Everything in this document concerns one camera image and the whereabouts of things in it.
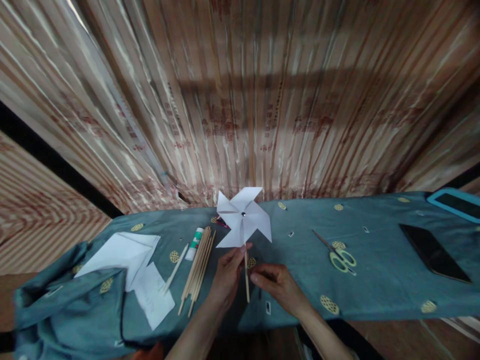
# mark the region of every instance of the smartphone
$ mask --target smartphone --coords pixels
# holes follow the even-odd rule
[[[431,272],[464,283],[472,283],[430,231],[405,224],[400,224],[400,228]]]

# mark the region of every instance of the forearm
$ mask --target forearm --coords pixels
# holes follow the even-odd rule
[[[207,298],[166,359],[206,359],[226,312],[221,304]]]
[[[330,326],[311,306],[298,316],[298,321],[324,360],[353,360],[352,353]]]

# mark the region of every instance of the teal tablecloth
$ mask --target teal tablecloth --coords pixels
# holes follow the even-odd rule
[[[370,197],[283,200],[287,210],[282,210],[278,206],[278,201],[263,202],[259,205],[270,215],[273,243],[257,230],[250,239],[253,248],[249,254],[258,263],[285,264],[315,308],[327,319],[335,316],[321,305],[321,295],[338,304],[339,316],[346,320],[402,320],[479,314],[478,226],[429,204],[425,197],[426,194],[423,192],[409,192]],[[409,202],[402,202],[399,198],[407,199]],[[343,209],[336,210],[337,204],[341,204]],[[154,331],[150,329],[135,294],[123,293],[122,286],[115,287],[117,289],[115,295],[102,295],[103,297],[95,295],[95,299],[98,299],[92,301],[92,294],[98,292],[104,279],[113,274],[114,284],[121,283],[124,281],[124,271],[103,270],[98,274],[72,279],[70,269],[88,261],[112,234],[129,232],[134,225],[144,224],[137,233],[161,236],[152,261],[166,280],[175,267],[170,261],[170,253],[175,250],[180,254],[185,244],[192,240],[197,227],[212,226],[213,230],[217,230],[215,245],[227,234],[229,229],[211,223],[214,216],[215,208],[197,208],[117,217],[93,240],[88,249],[84,244],[78,245],[70,255],[66,254],[63,259],[46,269],[43,275],[40,274],[38,278],[34,278],[18,290],[16,302],[18,326],[35,327],[39,339],[37,342],[44,341],[42,339],[47,334],[48,344],[55,342],[65,344],[68,351],[76,349],[79,354],[87,350],[81,348],[83,346],[81,340],[73,341],[70,334],[86,328],[91,333],[92,341],[98,342],[99,348],[105,345],[105,339],[108,339],[110,347],[115,343],[114,350],[117,350],[115,354],[125,351],[121,349],[122,339],[127,344],[151,343],[162,337],[178,336],[189,321],[187,313],[190,300],[186,302],[181,316],[177,316],[177,312],[191,262],[184,260],[180,265],[170,286],[175,308]],[[438,276],[427,270],[400,230],[400,223],[431,231],[468,274],[473,284]],[[357,261],[354,268],[357,276],[342,273],[332,266],[326,246],[313,234],[312,229],[330,243],[342,241],[347,245],[347,251]],[[289,236],[290,232],[294,232],[292,237]],[[207,297],[217,260],[227,251],[228,249],[217,248],[212,250],[197,304],[201,304]],[[47,284],[53,279],[56,281],[48,287]],[[73,298],[67,292],[62,295],[62,289],[48,299],[37,299],[38,296],[32,295],[35,293],[32,288],[43,287],[51,290],[60,285],[63,285],[64,289],[74,289],[72,291],[84,295]],[[288,315],[268,293],[260,291],[252,283],[250,283],[251,303],[247,305],[245,291],[245,282],[241,281],[235,303],[222,325],[224,333],[254,332],[297,323],[296,319]],[[28,298],[27,302],[31,303],[30,308],[22,306],[25,305],[25,297]],[[56,302],[55,297],[63,298]],[[437,305],[436,312],[422,313],[421,306],[428,300]],[[46,315],[33,316],[35,308],[42,301],[42,309],[48,309]],[[119,301],[123,301],[121,307],[118,305]],[[271,314],[266,312],[267,301],[271,303]],[[68,302],[73,304],[62,310],[62,306]],[[100,321],[98,319],[100,313],[109,321],[106,323]],[[20,346],[25,344],[32,347],[31,342],[25,338],[20,333]],[[97,357],[90,354],[86,358],[108,358],[102,357],[104,355],[100,349],[98,351]],[[108,352],[110,356],[113,356],[112,351]]]

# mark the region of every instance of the white paper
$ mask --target white paper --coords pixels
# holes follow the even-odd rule
[[[116,232],[74,277],[100,269],[126,268],[125,291],[129,292],[145,272],[159,240],[156,235]]]
[[[172,293],[168,291],[163,295],[164,285],[165,281],[160,276],[153,262],[146,267],[143,276],[135,284],[136,299],[145,313],[152,331],[159,326],[167,314],[175,307]]]
[[[239,248],[256,229],[272,242],[270,216],[254,202],[261,190],[261,187],[244,187],[230,201],[218,192],[216,211],[231,230],[217,248]]]

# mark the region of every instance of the left hand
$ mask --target left hand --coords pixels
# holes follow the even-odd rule
[[[252,243],[247,242],[242,247],[230,250],[218,260],[215,278],[208,294],[209,302],[218,304],[225,310],[232,306],[239,287],[245,252],[251,247]]]

